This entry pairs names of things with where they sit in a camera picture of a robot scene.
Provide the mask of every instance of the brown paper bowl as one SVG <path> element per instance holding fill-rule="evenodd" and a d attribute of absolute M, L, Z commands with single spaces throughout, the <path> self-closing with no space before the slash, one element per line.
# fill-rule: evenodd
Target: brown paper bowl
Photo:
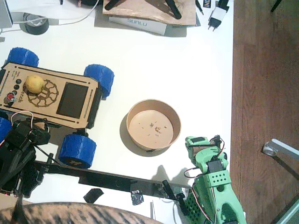
<path fill-rule="evenodd" d="M 129 111 L 127 130 L 138 147 L 153 152 L 168 148 L 178 139 L 181 122 L 168 104 L 147 99 L 135 104 Z"/>

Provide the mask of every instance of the blue tire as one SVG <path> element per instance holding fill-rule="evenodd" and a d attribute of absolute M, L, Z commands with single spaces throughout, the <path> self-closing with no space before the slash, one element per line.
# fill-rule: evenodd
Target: blue tire
<path fill-rule="evenodd" d="M 11 129 L 10 121 L 5 118 L 0 118 L 0 143 L 4 140 L 5 136 Z"/>
<path fill-rule="evenodd" d="M 109 68 L 100 64 L 90 64 L 85 68 L 84 76 L 94 78 L 100 83 L 103 98 L 110 95 L 114 73 Z"/>
<path fill-rule="evenodd" d="M 25 48 L 12 48 L 7 58 L 7 62 L 23 64 L 31 67 L 37 67 L 38 61 L 38 56 Z"/>
<path fill-rule="evenodd" d="M 83 135 L 66 135 L 61 146 L 59 160 L 64 164 L 77 168 L 90 168 L 93 163 L 97 145 Z"/>

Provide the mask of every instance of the power plug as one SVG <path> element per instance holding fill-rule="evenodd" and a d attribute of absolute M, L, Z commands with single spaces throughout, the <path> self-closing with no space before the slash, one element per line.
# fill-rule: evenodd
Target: power plug
<path fill-rule="evenodd" d="M 209 18 L 209 28 L 213 27 L 213 31 L 220 26 L 222 23 L 222 20 L 228 11 L 229 7 L 227 6 L 228 0 L 220 0 L 218 2 L 218 6 L 215 7 L 213 12 L 211 13 L 211 16 Z"/>

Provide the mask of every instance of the yellow lemon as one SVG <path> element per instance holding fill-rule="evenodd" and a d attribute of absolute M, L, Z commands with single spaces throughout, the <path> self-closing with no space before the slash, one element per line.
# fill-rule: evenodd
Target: yellow lemon
<path fill-rule="evenodd" d="M 27 77 L 25 85 L 29 92 L 38 94 L 43 90 L 45 82 L 41 77 L 33 75 Z"/>

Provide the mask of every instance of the black display screen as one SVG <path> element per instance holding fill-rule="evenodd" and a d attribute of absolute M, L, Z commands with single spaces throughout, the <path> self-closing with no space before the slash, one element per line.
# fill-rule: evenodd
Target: black display screen
<path fill-rule="evenodd" d="M 66 83 L 57 109 L 57 114 L 80 118 L 88 86 Z"/>

